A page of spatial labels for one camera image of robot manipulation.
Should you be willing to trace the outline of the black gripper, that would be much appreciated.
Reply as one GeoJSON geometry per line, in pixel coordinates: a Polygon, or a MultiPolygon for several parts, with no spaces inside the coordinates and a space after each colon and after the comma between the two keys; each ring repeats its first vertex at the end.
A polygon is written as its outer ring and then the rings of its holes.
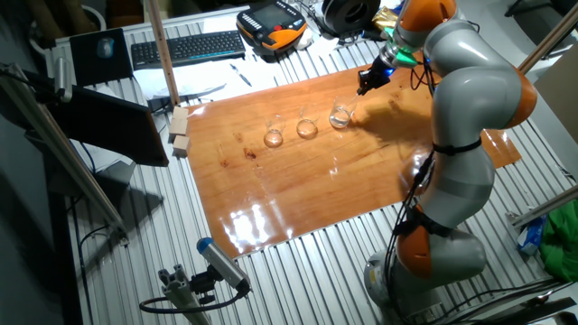
{"type": "Polygon", "coordinates": [[[388,61],[375,58],[368,70],[358,72],[359,96],[367,95],[370,91],[382,87],[390,82],[391,75],[395,72],[388,61]]]}

